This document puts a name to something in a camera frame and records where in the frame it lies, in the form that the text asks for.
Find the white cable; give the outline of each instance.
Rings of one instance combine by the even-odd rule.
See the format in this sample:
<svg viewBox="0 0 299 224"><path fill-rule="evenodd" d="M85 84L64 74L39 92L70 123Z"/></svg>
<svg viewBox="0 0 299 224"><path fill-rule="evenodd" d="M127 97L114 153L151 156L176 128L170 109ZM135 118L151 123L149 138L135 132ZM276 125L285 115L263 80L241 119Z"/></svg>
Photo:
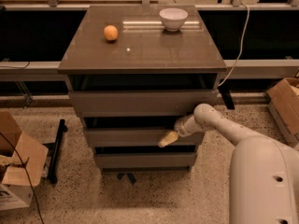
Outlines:
<svg viewBox="0 0 299 224"><path fill-rule="evenodd" d="M250 9L249 9L249 6L245 3L242 3L246 9L247 9L247 17L246 17L246 21L245 21L245 24L244 24L244 28L243 28L243 33L242 33L242 36L241 36L241 42L240 42L240 52L239 52L239 55L237 56L236 60L235 60L235 63L233 64L233 67L232 69L230 70L230 72L227 74L227 76L225 77L225 79L222 81L222 83L220 83L218 85L221 86L223 85L223 83L226 81L226 79L232 74L234 68L236 67L236 64L237 62L239 61L241 55L242 55L242 52L243 52L243 40L244 40L244 35L245 35L245 32L246 32L246 29L247 29L247 24L249 23L249 14L250 14Z"/></svg>

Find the cardboard box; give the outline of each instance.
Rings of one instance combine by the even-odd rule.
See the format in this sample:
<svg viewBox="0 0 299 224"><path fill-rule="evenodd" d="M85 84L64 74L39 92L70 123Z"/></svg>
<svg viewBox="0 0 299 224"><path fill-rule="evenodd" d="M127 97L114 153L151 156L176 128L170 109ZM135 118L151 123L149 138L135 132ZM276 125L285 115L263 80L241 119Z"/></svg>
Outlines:
<svg viewBox="0 0 299 224"><path fill-rule="evenodd" d="M267 93L271 98L269 110L286 141L293 147L296 140L299 142L299 96L292 86L299 86L299 80L284 78Z"/></svg>
<svg viewBox="0 0 299 224"><path fill-rule="evenodd" d="M21 130L9 112L0 112L0 154L10 156L13 164L0 174L0 210L28 207L33 192L25 169L20 165L16 149L36 187L43 172L48 149Z"/></svg>

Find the white bowl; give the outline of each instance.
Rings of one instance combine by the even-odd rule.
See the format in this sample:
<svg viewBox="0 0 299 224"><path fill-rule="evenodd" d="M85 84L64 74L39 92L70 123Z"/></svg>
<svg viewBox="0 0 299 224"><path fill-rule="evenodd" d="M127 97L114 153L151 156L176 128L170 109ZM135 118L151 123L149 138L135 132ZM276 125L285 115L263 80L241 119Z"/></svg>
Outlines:
<svg viewBox="0 0 299 224"><path fill-rule="evenodd" d="M166 8L159 13L166 30L175 32L181 28L188 17L188 12L179 8Z"/></svg>

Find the drawer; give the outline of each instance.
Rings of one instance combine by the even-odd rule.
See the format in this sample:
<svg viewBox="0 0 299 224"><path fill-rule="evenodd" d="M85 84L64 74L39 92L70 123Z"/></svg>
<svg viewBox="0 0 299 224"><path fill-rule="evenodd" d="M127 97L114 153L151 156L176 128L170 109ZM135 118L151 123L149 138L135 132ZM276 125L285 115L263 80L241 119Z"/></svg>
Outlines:
<svg viewBox="0 0 299 224"><path fill-rule="evenodd" d="M153 73L93 74L69 76L74 91L160 91L201 90L215 87L217 73Z"/></svg>
<svg viewBox="0 0 299 224"><path fill-rule="evenodd" d="M175 168L194 166L196 154L95 156L94 160L101 169Z"/></svg>
<svg viewBox="0 0 299 224"><path fill-rule="evenodd" d="M217 90L204 91L71 91L78 116L186 115L201 103L214 105Z"/></svg>
<svg viewBox="0 0 299 224"><path fill-rule="evenodd" d="M158 146L159 140L168 132L167 129L103 129L84 130L85 137L91 147L131 147ZM188 137L180 137L171 146L189 146L201 144L204 133L194 133Z"/></svg>

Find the cabinet top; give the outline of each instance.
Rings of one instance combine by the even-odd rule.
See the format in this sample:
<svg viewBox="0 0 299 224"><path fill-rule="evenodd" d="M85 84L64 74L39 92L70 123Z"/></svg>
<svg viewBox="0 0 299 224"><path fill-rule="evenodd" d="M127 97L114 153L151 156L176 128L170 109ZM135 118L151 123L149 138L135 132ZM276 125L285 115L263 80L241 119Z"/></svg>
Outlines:
<svg viewBox="0 0 299 224"><path fill-rule="evenodd" d="M194 6L178 7L188 19L177 32L164 29L159 12L168 6L90 7L60 64L62 74L205 73L226 65ZM118 39L107 42L113 25Z"/></svg>

